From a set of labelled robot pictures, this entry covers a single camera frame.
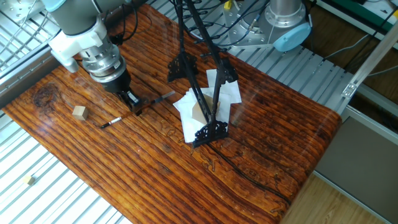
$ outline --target black metal frame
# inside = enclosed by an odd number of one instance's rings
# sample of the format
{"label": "black metal frame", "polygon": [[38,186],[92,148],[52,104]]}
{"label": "black metal frame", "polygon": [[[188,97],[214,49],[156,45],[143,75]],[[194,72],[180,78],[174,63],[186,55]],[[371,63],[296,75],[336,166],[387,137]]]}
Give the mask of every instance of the black metal frame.
{"label": "black metal frame", "polygon": [[[198,147],[202,144],[206,144],[221,138],[226,138],[228,136],[228,132],[226,130],[228,124],[216,120],[218,98],[220,95],[221,85],[225,84],[225,81],[234,82],[238,79],[238,75],[236,74],[234,67],[229,62],[229,59],[227,57],[221,58],[219,52],[222,50],[219,50],[219,48],[213,43],[213,39],[217,39],[219,37],[210,37],[210,35],[207,33],[206,25],[203,24],[203,21],[200,18],[200,15],[206,14],[207,12],[198,12],[195,8],[195,4],[199,2],[200,1],[193,2],[192,0],[177,0],[177,3],[175,4],[175,10],[178,16],[180,53],[175,59],[173,59],[172,62],[169,63],[168,77],[169,82],[172,82],[176,78],[188,78],[193,93],[198,100],[200,109],[206,119],[207,124],[195,134],[196,138],[193,142],[193,147]],[[183,6],[188,7],[188,10],[191,13],[189,16],[183,16]],[[196,27],[194,27],[194,29],[198,29],[202,36],[202,40],[197,40],[195,43],[199,44],[204,42],[207,45],[209,53],[205,55],[211,55],[217,67],[212,109],[210,109],[207,105],[207,102],[195,77],[195,75],[198,73],[197,67],[195,65],[196,58],[185,52],[184,29],[186,27],[183,20],[189,17],[192,17],[192,19],[195,21]]]}

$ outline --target white paper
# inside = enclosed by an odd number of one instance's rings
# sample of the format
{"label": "white paper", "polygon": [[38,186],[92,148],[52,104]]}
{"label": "white paper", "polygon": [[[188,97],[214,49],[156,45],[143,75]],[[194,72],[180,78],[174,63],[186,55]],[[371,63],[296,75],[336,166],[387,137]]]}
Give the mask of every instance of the white paper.
{"label": "white paper", "polygon": [[[209,84],[209,88],[214,88],[214,86],[216,85],[217,69],[207,70],[206,73],[207,73],[207,82]],[[220,88],[220,93],[230,95],[231,103],[242,103],[238,81],[232,83],[225,82],[225,84],[222,85]]]}
{"label": "white paper", "polygon": [[[213,97],[213,90],[204,90],[203,94]],[[182,129],[184,133],[185,142],[193,142],[195,140],[195,133],[199,131],[204,125],[192,118],[192,108],[197,102],[192,89],[181,98],[181,100],[174,103],[174,107],[180,112]],[[219,97],[220,108],[216,115],[216,119],[222,122],[229,122],[229,111],[231,109],[231,96],[220,93]]]}
{"label": "white paper", "polygon": [[[381,19],[386,19],[387,16],[394,10],[394,8],[387,1],[366,1],[362,6],[378,15]],[[387,21],[391,24],[395,24],[397,22],[397,18],[395,16],[391,16]]]}

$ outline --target wooden tabletop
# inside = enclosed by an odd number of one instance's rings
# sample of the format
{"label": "wooden tabletop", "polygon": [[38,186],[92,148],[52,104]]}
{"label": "wooden tabletop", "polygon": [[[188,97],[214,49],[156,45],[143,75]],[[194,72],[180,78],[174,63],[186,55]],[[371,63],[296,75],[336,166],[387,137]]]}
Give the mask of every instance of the wooden tabletop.
{"label": "wooden tabletop", "polygon": [[[172,90],[174,96],[99,129],[127,107],[83,69],[58,67],[4,112],[135,224],[279,223],[340,116],[229,55],[243,102],[231,105],[228,138],[192,149],[172,105],[189,82],[166,81],[167,64],[178,54],[177,24],[148,5],[139,11],[144,32],[120,46],[131,87],[142,98]],[[133,25],[130,15],[127,30]],[[119,31],[121,24],[112,30]],[[204,44],[186,40],[188,53],[206,53]],[[206,87],[206,70],[215,65],[211,58],[197,65]],[[86,121],[72,116],[76,105],[89,109]]]}

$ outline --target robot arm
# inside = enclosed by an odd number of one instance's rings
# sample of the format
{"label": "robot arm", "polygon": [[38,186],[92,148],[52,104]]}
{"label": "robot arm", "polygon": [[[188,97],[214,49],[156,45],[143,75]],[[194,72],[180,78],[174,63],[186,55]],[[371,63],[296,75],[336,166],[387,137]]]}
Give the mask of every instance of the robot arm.
{"label": "robot arm", "polygon": [[42,0],[61,28],[49,45],[52,55],[70,72],[77,72],[73,58],[79,54],[91,78],[108,92],[116,94],[131,111],[141,100],[129,87],[131,78],[126,61],[111,43],[105,25],[98,16],[127,0]]}

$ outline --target yellow object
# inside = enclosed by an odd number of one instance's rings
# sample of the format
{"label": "yellow object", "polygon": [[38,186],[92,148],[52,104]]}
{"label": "yellow object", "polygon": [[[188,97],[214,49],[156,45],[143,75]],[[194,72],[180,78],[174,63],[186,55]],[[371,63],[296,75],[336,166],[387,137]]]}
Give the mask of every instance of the yellow object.
{"label": "yellow object", "polygon": [[34,177],[31,177],[31,176],[29,176],[29,175],[26,175],[26,176],[22,179],[22,181],[23,181],[25,184],[32,185],[32,184],[35,182],[35,178],[34,178]]}
{"label": "yellow object", "polygon": [[224,9],[231,9],[232,7],[232,0],[229,0],[224,4]]}

